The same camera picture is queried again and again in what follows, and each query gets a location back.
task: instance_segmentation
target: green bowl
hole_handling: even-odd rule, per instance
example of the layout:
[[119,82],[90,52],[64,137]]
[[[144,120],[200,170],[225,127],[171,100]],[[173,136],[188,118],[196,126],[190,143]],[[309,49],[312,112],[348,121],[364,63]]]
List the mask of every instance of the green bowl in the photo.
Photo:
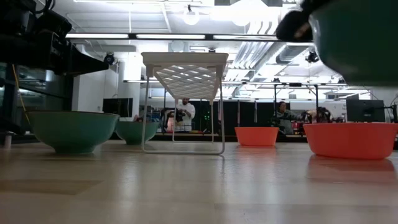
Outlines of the green bowl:
[[[116,134],[126,141],[128,145],[141,144],[143,122],[120,121],[116,126]],[[147,122],[145,128],[145,141],[152,139],[159,127],[158,122]]]
[[36,138],[61,154],[93,152],[107,141],[119,115],[79,111],[28,111]]
[[330,1],[309,18],[322,62],[350,85],[398,86],[398,1]]

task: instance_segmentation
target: ceiling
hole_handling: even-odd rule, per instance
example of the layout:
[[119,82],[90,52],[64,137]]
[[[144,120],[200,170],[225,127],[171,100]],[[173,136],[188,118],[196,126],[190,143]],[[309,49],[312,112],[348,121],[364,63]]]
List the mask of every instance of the ceiling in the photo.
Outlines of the ceiling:
[[[39,3],[38,7],[41,8],[44,0],[36,1]],[[261,0],[240,0],[231,6],[214,6],[214,0],[204,0],[200,6],[195,5],[197,4],[192,4],[193,12],[185,15],[187,3],[106,4],[62,0],[57,1],[54,11],[72,23],[73,32],[273,34],[284,14],[292,8],[296,8],[295,4],[267,7]],[[282,82],[336,83],[339,77],[321,61],[311,65],[305,61],[308,50],[313,48],[309,45],[296,46],[296,49],[299,50],[296,50],[295,53],[287,52],[287,56],[290,57],[288,63],[278,64],[276,57],[286,52],[285,43],[179,42],[91,40],[79,43],[85,44],[88,49],[96,49],[97,55],[109,51],[106,46],[119,46],[126,51],[133,46],[137,52],[168,52],[179,47],[182,50],[177,50],[178,52],[206,52],[209,48],[214,48],[217,52],[229,53],[229,68],[246,69],[235,72],[230,69],[231,72],[226,73],[227,80],[248,78],[255,82],[270,82],[277,77]]]

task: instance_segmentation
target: black monitor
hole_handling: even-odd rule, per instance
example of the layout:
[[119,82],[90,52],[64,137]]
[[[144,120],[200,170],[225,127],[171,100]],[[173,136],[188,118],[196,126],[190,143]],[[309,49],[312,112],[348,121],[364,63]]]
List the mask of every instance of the black monitor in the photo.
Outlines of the black monitor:
[[382,100],[346,100],[347,121],[386,122]]

